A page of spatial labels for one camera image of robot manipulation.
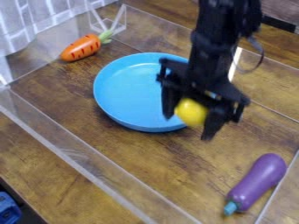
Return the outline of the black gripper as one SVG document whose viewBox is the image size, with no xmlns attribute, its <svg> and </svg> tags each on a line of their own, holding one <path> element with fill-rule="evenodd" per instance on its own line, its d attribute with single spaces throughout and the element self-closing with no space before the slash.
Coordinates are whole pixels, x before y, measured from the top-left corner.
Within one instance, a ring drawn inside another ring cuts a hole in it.
<svg viewBox="0 0 299 224">
<path fill-rule="evenodd" d="M 174 116 L 182 98 L 192 98 L 209 109 L 201 139 L 210 141 L 224 125 L 240 122 L 249 97 L 230 82 L 230 66 L 237 41 L 217 42 L 206 35 L 192 33 L 192 55 L 188 62 L 161 58 L 157 81 L 162 85 L 163 115 Z"/>
</svg>

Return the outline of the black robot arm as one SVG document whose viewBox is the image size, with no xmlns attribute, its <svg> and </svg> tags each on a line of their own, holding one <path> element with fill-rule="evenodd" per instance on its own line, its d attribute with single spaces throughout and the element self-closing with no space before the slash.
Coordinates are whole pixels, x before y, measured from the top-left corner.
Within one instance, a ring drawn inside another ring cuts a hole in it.
<svg viewBox="0 0 299 224">
<path fill-rule="evenodd" d="M 186 62 L 162 58 L 157 80 L 162 85 L 163 116 L 175 116 L 182 99 L 209 109 L 201 139 L 210 141 L 224 125 L 241 120 L 250 98 L 230 82 L 230 66 L 240 40 L 254 43 L 262 22 L 261 0 L 200 0 L 198 24 L 192 32 Z"/>
</svg>

